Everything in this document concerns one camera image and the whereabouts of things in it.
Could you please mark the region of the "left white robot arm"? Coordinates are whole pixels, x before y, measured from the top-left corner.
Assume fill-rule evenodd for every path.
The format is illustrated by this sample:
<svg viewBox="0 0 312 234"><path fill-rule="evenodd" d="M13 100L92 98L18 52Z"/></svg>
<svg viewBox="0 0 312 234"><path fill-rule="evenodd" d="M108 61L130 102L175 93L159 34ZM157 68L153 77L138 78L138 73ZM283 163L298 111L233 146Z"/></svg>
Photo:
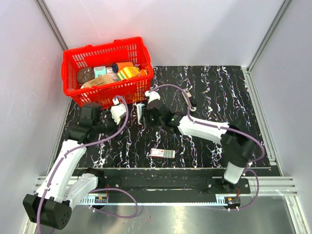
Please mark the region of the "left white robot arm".
<svg viewBox="0 0 312 234"><path fill-rule="evenodd" d="M93 190L105 189L104 172L88 168L72 186L68 182L77 163L87 150L87 144L100 133L115 133L126 114L124 105L105 111L95 102L83 105L78 121L65 135L61 151L48 176L34 194L26 194L23 206L31 222L62 230L75 206Z"/></svg>

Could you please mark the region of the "red white staple box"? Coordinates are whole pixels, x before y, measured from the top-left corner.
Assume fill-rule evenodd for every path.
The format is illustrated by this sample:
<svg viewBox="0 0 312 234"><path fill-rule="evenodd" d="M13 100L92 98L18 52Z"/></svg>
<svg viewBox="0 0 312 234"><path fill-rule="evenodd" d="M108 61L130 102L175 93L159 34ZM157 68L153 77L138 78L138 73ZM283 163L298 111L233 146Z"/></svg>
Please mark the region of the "red white staple box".
<svg viewBox="0 0 312 234"><path fill-rule="evenodd" d="M151 149L151 157L175 158L175 150Z"/></svg>

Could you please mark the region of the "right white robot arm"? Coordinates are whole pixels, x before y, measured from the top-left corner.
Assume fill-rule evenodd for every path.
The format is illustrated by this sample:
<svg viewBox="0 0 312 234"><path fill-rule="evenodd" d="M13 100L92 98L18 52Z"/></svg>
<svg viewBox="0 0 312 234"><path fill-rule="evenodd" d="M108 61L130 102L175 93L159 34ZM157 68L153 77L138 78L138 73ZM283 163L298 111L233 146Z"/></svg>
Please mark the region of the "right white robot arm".
<svg viewBox="0 0 312 234"><path fill-rule="evenodd" d="M242 132L240 122L211 122L179 112L171 112L162 101L156 99L148 104L139 104L136 108L138 123L143 126L159 126L168 133L192 136L212 141L224 150L223 163L225 173L222 189L233 193L239 187L239 180L247 171L248 163L258 146L261 150L260 160L265 156L263 145L251 135Z"/></svg>

